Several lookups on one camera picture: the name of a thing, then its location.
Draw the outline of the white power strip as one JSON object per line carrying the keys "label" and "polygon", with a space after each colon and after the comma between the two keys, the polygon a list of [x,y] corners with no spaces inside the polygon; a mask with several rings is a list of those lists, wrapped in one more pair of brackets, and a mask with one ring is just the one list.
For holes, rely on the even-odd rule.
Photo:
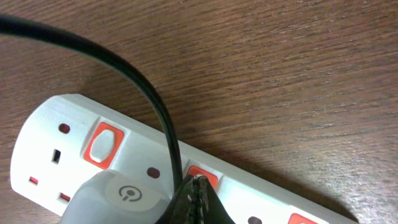
{"label": "white power strip", "polygon": [[[348,223],[349,219],[184,142],[184,175],[205,176],[234,223]],[[62,217],[77,190],[114,170],[174,194],[162,132],[83,95],[56,95],[24,123],[12,153],[14,191]]]}

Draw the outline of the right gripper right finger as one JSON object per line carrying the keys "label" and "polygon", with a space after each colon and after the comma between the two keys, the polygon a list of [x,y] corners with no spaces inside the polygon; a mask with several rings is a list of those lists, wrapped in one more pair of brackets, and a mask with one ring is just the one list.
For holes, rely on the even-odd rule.
{"label": "right gripper right finger", "polygon": [[198,222],[202,224],[234,224],[211,186],[210,181],[205,176],[199,176],[197,177],[197,184],[199,199],[197,208]]}

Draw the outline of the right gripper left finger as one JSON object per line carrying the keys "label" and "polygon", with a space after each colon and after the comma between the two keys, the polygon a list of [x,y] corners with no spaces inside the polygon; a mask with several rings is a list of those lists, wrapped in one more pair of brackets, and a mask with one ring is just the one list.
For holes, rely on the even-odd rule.
{"label": "right gripper left finger", "polygon": [[155,224],[197,223],[199,223],[199,184],[194,176],[187,175]]}

